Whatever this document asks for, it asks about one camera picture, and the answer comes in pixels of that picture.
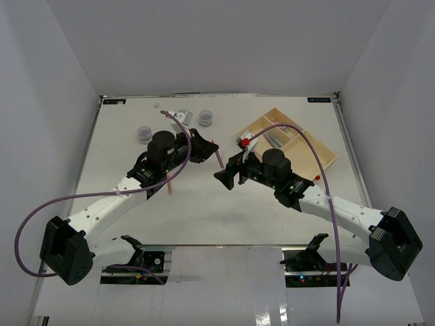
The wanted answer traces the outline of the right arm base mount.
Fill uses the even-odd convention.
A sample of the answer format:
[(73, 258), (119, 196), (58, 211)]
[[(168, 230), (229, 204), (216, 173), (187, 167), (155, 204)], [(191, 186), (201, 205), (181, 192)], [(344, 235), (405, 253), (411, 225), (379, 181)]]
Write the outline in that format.
[(291, 288), (335, 287), (336, 263), (329, 264), (318, 253), (328, 234), (318, 234), (305, 247), (283, 247), (280, 264), (283, 266), (285, 285)]

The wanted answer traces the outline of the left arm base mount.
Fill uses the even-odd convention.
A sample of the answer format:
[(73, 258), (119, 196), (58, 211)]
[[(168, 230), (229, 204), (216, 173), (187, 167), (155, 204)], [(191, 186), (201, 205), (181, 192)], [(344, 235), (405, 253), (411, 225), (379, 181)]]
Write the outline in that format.
[(165, 285), (171, 271), (174, 247), (148, 246), (127, 267), (103, 269), (102, 285)]

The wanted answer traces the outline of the pink chunky highlighter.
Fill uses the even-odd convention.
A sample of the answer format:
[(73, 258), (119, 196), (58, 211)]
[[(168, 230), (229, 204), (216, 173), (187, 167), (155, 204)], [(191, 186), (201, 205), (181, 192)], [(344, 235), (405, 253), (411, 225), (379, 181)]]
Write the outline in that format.
[(282, 130), (284, 133), (287, 133), (287, 132), (288, 132), (288, 127), (287, 127), (287, 126), (282, 126), (282, 123), (281, 123), (281, 122), (278, 122), (278, 121), (275, 120), (275, 119), (272, 119), (271, 122), (272, 122), (274, 125), (278, 125), (278, 126), (279, 126), (279, 129)]

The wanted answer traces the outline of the beige slim orange-tip pen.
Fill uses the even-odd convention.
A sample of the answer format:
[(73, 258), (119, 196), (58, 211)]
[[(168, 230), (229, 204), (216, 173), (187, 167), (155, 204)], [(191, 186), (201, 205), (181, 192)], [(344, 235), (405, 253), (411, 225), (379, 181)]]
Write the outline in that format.
[(168, 193), (170, 196), (172, 196), (173, 194), (173, 188), (172, 188), (172, 184), (171, 184), (171, 174), (167, 173), (167, 189), (168, 189)]

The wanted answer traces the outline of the clear jar blue beads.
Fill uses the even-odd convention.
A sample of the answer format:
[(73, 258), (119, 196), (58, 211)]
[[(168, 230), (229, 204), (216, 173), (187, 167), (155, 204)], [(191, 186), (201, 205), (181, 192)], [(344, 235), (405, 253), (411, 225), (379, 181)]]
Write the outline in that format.
[(143, 144), (148, 144), (153, 137), (152, 129), (149, 126), (141, 126), (137, 130), (137, 136)]

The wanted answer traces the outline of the pink slim red-tip pen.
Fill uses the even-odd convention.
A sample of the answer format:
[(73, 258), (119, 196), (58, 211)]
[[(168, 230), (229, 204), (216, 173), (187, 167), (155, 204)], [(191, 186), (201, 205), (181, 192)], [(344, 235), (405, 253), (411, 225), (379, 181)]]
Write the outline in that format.
[(225, 166), (224, 166), (224, 163), (223, 163), (222, 157), (221, 157), (221, 155), (220, 155), (219, 149), (215, 151), (215, 156), (216, 156), (216, 158), (217, 158), (217, 160), (218, 160), (218, 163), (219, 163), (219, 165), (220, 165), (221, 170), (224, 169)]

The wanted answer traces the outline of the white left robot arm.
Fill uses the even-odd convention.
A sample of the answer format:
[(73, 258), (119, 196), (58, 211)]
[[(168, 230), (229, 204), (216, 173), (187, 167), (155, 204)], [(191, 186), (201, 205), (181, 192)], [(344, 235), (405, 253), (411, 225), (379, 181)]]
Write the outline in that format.
[(121, 265), (135, 271), (143, 267), (142, 244), (131, 236), (99, 241), (105, 230), (129, 210), (143, 204), (164, 187), (167, 175), (186, 160), (200, 164), (218, 145), (196, 129), (187, 134), (163, 130), (155, 133), (133, 168), (117, 184), (112, 196), (103, 196), (67, 219), (47, 223), (40, 257), (68, 285), (75, 285), (93, 268)]

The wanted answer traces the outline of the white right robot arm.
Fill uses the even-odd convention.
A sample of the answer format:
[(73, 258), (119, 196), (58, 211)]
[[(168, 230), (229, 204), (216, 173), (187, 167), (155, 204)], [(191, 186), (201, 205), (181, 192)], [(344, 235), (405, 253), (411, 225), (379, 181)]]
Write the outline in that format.
[(390, 280), (402, 280), (423, 248), (404, 211), (396, 207), (381, 211), (328, 196), (321, 187), (297, 175), (278, 149), (266, 150), (261, 159), (242, 151), (213, 176), (227, 189), (255, 181), (273, 189), (274, 197), (285, 207), (335, 221), (358, 237), (355, 243), (341, 248), (341, 261), (372, 266)]

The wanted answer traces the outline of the blue slim capped pen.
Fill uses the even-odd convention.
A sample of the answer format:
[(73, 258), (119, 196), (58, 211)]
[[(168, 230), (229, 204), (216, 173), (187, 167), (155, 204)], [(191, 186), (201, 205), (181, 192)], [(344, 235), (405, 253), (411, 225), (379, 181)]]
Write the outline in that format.
[(281, 149), (282, 148), (282, 144), (274, 136), (266, 134), (264, 137), (271, 144), (271, 146), (273, 148), (275, 148), (275, 149)]

